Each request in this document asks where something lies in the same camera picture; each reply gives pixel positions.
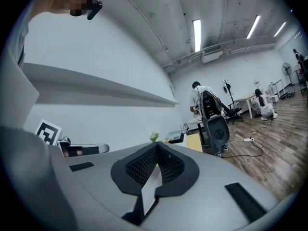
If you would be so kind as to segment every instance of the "floor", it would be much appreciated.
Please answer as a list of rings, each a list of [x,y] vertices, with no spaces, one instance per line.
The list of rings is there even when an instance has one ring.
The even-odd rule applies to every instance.
[[[286,90],[298,91],[299,86]],[[308,108],[307,92],[297,92],[291,99],[280,100],[274,104],[278,117],[254,135],[255,145],[264,150],[262,156],[239,156],[226,158],[249,176],[262,183],[278,201],[299,191],[308,173]],[[230,142],[249,138],[260,127],[267,125],[260,117],[250,119],[249,113],[242,114],[244,122],[229,123]],[[259,155],[261,150],[250,142],[229,144],[224,156],[240,154]]]

